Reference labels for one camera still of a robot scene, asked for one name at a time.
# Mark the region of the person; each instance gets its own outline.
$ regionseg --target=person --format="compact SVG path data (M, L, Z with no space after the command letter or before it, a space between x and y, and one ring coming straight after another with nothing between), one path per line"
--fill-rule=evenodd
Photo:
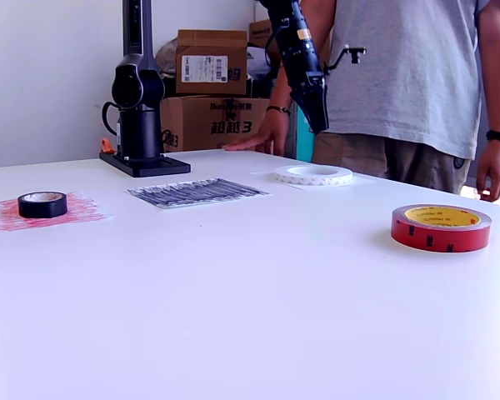
M500 133L500 0L303 0L317 49L332 30L332 62L345 44L366 47L327 77L330 128L315 137L314 163L459 193L476 153L481 112L479 45L489 128ZM290 108L282 70L271 105ZM282 156L289 116L267 111L255 147ZM486 178L491 178L486 187ZM500 140L479 159L482 199L500 198Z

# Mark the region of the black scribbled paper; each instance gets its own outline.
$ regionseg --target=black scribbled paper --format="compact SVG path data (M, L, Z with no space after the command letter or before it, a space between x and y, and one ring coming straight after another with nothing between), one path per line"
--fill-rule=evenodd
M140 198L160 208L229 202L269 194L253 187L243 186L221 178L140 187L138 189L128 189L127 192L136 198Z

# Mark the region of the gray t-shirt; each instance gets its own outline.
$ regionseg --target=gray t-shirt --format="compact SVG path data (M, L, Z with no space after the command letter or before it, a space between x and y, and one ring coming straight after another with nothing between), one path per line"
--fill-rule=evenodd
M474 158L481 110L476 16L489 0L337 0L329 132L425 143Z

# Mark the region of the red tape roll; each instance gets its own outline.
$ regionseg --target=red tape roll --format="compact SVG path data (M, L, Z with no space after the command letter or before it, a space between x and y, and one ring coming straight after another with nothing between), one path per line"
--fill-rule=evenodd
M489 244L491 223L487 215L466 208L420 204L394 210L391 236L429 252L473 252Z

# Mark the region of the red scribbled paper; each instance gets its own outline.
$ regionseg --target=red scribbled paper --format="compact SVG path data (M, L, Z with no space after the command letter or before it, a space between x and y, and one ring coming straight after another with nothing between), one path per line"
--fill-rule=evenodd
M0 202L0 233L19 229L44 228L63 223L87 223L110 218L91 198L80 192L67 194L68 212L52 219L27 219L18 215L18 202L6 200Z

